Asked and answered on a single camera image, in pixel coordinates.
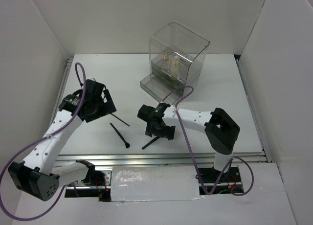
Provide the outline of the black fan makeup brush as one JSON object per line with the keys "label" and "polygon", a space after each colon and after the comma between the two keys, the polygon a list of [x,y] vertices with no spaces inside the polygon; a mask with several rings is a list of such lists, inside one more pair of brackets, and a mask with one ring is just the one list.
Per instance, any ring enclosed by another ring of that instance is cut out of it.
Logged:
{"label": "black fan makeup brush", "polygon": [[149,147],[151,144],[153,144],[154,142],[156,142],[157,140],[159,139],[159,137],[155,137],[153,138],[151,141],[149,141],[147,144],[145,144],[141,149],[144,150],[146,149],[147,147]]}

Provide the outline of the black thin makeup brush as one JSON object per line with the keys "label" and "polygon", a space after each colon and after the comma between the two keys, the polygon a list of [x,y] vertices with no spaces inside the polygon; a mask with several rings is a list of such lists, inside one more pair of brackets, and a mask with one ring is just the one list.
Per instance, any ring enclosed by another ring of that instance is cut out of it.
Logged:
{"label": "black thin makeup brush", "polygon": [[124,123],[126,126],[130,126],[126,121],[122,120],[120,117],[118,117],[117,115],[111,113],[111,115],[116,118],[117,120],[121,121],[122,123]]}

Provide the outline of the black small makeup brush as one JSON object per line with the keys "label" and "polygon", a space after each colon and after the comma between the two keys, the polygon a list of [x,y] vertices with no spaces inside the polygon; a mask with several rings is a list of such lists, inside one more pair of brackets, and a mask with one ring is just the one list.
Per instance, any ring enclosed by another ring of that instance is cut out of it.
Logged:
{"label": "black small makeup brush", "polygon": [[125,147],[128,149],[130,148],[130,144],[125,140],[125,138],[122,136],[122,134],[119,132],[119,130],[110,122],[111,127],[114,129],[114,131],[117,133],[117,135],[121,138],[121,140],[124,142]]}

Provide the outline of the cream foundation bottle gold collar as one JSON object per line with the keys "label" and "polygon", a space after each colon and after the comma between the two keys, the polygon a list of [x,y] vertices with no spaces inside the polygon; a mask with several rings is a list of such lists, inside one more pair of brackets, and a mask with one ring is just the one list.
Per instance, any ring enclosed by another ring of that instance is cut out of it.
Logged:
{"label": "cream foundation bottle gold collar", "polygon": [[180,65],[180,57],[175,55],[172,58],[170,72],[173,77],[178,77],[179,75],[179,65]]}

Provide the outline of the small gold cap bottle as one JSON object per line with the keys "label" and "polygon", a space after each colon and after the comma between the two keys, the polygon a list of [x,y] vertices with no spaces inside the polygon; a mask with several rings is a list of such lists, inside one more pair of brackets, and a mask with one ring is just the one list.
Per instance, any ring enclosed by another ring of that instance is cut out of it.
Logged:
{"label": "small gold cap bottle", "polygon": [[163,69],[168,69],[169,59],[170,59],[170,54],[168,52],[164,52],[163,57],[162,57],[162,68]]}

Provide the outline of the clear acrylic makeup organizer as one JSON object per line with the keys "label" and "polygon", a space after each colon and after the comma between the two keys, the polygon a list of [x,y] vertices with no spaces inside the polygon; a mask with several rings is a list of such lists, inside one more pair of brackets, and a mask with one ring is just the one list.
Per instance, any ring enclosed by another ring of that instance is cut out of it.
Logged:
{"label": "clear acrylic makeup organizer", "polygon": [[150,73],[140,87],[157,102],[176,103],[187,86],[198,84],[210,41],[196,31],[171,22],[149,40]]}

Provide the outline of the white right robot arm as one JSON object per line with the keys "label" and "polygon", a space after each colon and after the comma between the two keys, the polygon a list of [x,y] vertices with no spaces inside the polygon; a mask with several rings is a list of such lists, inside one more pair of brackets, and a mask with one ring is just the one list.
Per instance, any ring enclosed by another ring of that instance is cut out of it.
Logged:
{"label": "white right robot arm", "polygon": [[147,123],[145,135],[173,140],[176,127],[200,132],[207,136],[210,146],[215,151],[213,177],[225,181],[229,175],[234,144],[238,139],[240,127],[221,108],[212,112],[180,109],[167,103],[157,107],[142,105],[137,117]]}

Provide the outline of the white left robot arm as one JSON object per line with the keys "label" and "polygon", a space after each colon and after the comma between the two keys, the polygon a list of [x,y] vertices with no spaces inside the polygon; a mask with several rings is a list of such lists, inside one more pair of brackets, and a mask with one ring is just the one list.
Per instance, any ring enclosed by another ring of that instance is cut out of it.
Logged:
{"label": "white left robot arm", "polygon": [[46,202],[58,188],[75,181],[84,185],[105,184],[105,174],[86,160],[79,159],[63,167],[53,166],[70,136],[83,122],[88,123],[116,111],[104,84],[88,79],[85,87],[86,90],[77,90],[62,100],[45,134],[46,139],[20,163],[9,165],[8,173],[19,190]]}

